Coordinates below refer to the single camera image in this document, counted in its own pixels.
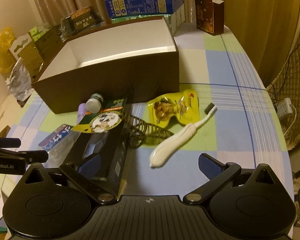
white power strip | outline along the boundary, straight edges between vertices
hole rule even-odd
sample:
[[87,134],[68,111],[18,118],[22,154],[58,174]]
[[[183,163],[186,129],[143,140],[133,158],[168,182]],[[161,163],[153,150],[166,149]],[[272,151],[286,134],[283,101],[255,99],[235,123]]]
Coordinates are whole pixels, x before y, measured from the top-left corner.
[[279,120],[286,117],[288,114],[293,114],[290,98],[285,98],[277,104],[277,116]]

white cap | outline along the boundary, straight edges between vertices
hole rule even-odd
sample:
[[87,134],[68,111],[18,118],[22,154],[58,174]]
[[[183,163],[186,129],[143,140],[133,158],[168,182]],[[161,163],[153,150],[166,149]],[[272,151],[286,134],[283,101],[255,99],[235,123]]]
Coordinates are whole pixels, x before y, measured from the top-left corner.
[[87,111],[89,111],[92,114],[96,114],[97,112],[100,111],[101,109],[101,103],[98,99],[95,98],[90,98],[87,102],[86,102],[86,109]]

toothbrush handle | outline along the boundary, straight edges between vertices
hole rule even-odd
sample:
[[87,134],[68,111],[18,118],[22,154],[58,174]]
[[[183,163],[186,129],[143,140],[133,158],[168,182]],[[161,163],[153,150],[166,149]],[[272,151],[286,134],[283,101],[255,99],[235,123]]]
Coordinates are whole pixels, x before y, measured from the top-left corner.
[[150,155],[150,167],[162,166],[170,155],[187,142],[196,131],[194,123],[186,125],[181,131],[160,143]]

purple tube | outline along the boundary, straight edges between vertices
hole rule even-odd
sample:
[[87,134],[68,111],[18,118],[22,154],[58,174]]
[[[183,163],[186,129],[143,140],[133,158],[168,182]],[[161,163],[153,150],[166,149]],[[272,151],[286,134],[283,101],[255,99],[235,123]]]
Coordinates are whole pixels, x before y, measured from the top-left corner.
[[77,124],[82,120],[82,118],[85,116],[87,110],[86,110],[86,103],[82,103],[79,105],[78,108],[78,117],[77,117]]

yellow plastic bag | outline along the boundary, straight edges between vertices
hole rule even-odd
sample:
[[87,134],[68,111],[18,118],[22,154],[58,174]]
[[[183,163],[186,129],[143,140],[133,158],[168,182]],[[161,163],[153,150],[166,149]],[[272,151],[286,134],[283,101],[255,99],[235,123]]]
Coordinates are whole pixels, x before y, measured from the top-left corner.
[[150,122],[162,128],[175,116],[181,124],[200,120],[197,93],[193,89],[159,96],[148,102]]
[[8,78],[13,66],[17,62],[10,53],[9,48],[16,39],[12,28],[6,27],[0,32],[0,74]]

